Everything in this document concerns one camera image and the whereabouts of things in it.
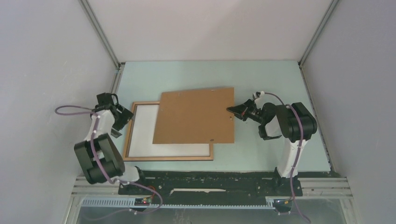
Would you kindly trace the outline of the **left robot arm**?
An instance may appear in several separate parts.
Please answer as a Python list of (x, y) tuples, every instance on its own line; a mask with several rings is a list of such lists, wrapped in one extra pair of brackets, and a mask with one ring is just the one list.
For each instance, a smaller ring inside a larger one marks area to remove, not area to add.
[(86, 180), (90, 184), (120, 182), (130, 184), (136, 194), (143, 194), (148, 182), (142, 171), (134, 166), (127, 168), (112, 137), (121, 136), (120, 131), (133, 118), (133, 113), (122, 106), (114, 93), (97, 95), (97, 105), (92, 109), (89, 133), (74, 152)]

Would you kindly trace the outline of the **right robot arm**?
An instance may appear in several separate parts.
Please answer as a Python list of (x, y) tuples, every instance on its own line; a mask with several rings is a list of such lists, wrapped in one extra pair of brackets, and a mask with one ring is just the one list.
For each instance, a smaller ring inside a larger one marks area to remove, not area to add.
[(263, 140), (284, 139), (284, 148), (272, 178), (272, 190), (277, 195), (290, 192), (296, 196), (298, 182), (298, 164), (302, 151), (317, 132), (318, 125), (314, 116), (303, 103), (275, 105), (265, 103), (258, 108), (255, 101), (227, 108), (228, 112), (242, 121), (251, 119), (259, 124), (258, 133)]

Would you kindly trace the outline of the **brown backing board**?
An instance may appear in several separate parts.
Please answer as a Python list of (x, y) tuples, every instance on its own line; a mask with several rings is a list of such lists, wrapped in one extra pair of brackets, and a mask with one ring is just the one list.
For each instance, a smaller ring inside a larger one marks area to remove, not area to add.
[(154, 131), (154, 144), (233, 144), (234, 88), (163, 92)]

